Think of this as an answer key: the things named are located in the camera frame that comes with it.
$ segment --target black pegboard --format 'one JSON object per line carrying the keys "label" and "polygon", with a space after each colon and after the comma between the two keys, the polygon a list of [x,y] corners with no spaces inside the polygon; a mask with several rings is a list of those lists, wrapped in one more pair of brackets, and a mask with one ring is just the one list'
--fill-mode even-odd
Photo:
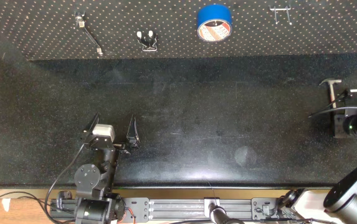
{"label": "black pegboard", "polygon": [[[222,42],[197,36],[198,11],[210,4],[231,10],[233,32]],[[289,25],[284,11],[291,5]],[[357,53],[357,1],[0,1],[0,32],[29,60],[98,58],[75,25],[85,12],[88,28],[105,50],[102,58],[223,57]],[[138,30],[158,35],[158,51],[145,53]]]}

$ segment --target blue tape roll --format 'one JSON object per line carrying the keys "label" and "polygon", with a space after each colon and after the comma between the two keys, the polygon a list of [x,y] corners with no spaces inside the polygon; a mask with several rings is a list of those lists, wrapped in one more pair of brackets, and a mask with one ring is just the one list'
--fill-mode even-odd
{"label": "blue tape roll", "polygon": [[229,9],[222,5],[210,5],[198,13],[198,36],[205,41],[217,42],[232,33],[232,18]]}

